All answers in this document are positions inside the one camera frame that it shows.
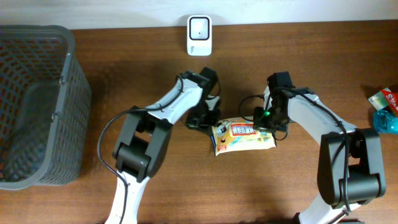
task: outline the blue bottle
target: blue bottle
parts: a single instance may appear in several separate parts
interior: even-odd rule
[[[373,115],[373,126],[379,133],[398,134],[398,117],[388,111],[379,110]]]

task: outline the mesh basket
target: mesh basket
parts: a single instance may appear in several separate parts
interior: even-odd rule
[[[91,88],[60,26],[0,26],[0,189],[80,172]]]

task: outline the wire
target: wire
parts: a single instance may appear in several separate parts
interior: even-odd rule
[[[219,96],[219,95],[221,94],[221,84],[220,84],[220,81],[217,80],[217,83],[218,83],[218,91],[217,91],[217,94],[216,94],[215,96],[207,97],[206,100],[215,99],[217,96]]]
[[[245,121],[250,121],[250,122],[253,122],[253,120],[252,120],[252,119],[245,118],[245,117],[242,115],[241,107],[242,107],[242,104],[243,104],[247,99],[252,98],[252,97],[258,97],[258,98],[264,99],[264,94],[251,95],[251,96],[247,96],[247,97],[243,98],[243,100],[242,100],[241,103],[239,104],[239,108],[238,108],[238,114],[239,114],[239,116],[240,116],[241,118],[243,118],[243,120],[245,120]]]
[[[293,90],[291,88],[286,88],[286,87],[275,87],[269,93],[269,96],[268,96],[268,99],[267,99],[267,103],[266,103],[266,110],[268,109],[268,104],[269,104],[269,100],[271,98],[271,95],[273,93],[275,93],[277,90],[287,90],[287,91],[290,91],[292,93],[296,93],[296,94],[300,95],[302,98],[306,99],[308,102],[310,102],[311,104],[313,104],[317,108],[320,108],[326,114],[328,114],[332,118],[332,120],[337,124],[337,126],[341,129],[341,131],[343,132],[344,141],[345,141],[345,159],[344,159],[344,177],[343,177],[343,200],[344,200],[344,203],[346,205],[347,212],[351,213],[351,208],[349,207],[348,194],[347,194],[347,192],[348,192],[348,187],[347,187],[347,183],[348,183],[348,159],[349,159],[348,135],[347,135],[347,131],[346,131],[343,123],[340,120],[338,120],[336,118],[336,116],[330,110],[328,110],[325,107],[319,105],[316,101],[311,100],[310,98],[308,98],[303,93],[301,93],[301,92],[299,92],[297,90]]]
[[[98,143],[97,143],[97,154],[98,154],[99,160],[100,160],[100,161],[102,162],[102,164],[103,164],[108,170],[110,170],[117,178],[121,179],[121,181],[123,182],[123,185],[124,185],[123,211],[122,211],[122,215],[121,215],[119,224],[122,224],[123,218],[124,218],[124,214],[125,214],[125,212],[126,212],[127,190],[128,190],[129,184],[127,183],[127,181],[126,181],[120,174],[118,174],[114,169],[112,169],[112,168],[103,160],[103,158],[102,158],[102,155],[101,155],[101,143],[102,143],[102,140],[103,140],[103,138],[104,138],[105,132],[106,132],[106,130],[108,130],[109,126],[110,126],[112,123],[114,123],[117,119],[119,119],[121,116],[123,116],[123,115],[125,115],[125,114],[128,114],[128,113],[136,113],[136,112],[139,112],[139,111],[146,111],[146,112],[149,112],[149,111],[159,111],[159,110],[162,110],[162,109],[168,107],[168,106],[169,106],[170,104],[172,104],[172,103],[181,95],[181,93],[183,92],[184,84],[183,84],[183,80],[182,80],[181,75],[178,75],[177,78],[181,81],[181,89],[180,89],[179,93],[178,93],[174,98],[172,98],[168,103],[166,103],[166,104],[163,105],[163,106],[161,105],[161,106],[158,107],[158,108],[140,108],[140,109],[129,109],[129,110],[125,110],[125,111],[123,111],[123,112],[117,114],[116,116],[114,116],[112,119],[110,119],[110,120],[108,121],[108,123],[105,125],[104,129],[102,130],[102,132],[101,132],[101,134],[100,134],[100,136],[99,136]]]
[[[278,141],[283,141],[283,140],[285,140],[285,138],[287,138],[288,135],[289,135],[289,126],[286,126],[286,134],[285,134],[285,136],[284,136],[283,138],[281,138],[281,139],[277,139],[277,138],[276,138],[275,132],[272,133],[272,137],[274,137],[274,139],[275,139],[275,140],[278,140]]]

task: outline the red package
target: red package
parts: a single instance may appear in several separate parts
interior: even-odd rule
[[[398,93],[393,93],[390,90],[381,90],[381,92],[388,101],[391,111],[398,117]]]

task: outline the white wall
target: white wall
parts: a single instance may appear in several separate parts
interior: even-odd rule
[[[189,14],[214,25],[398,19],[398,0],[0,0],[0,24],[184,26]]]

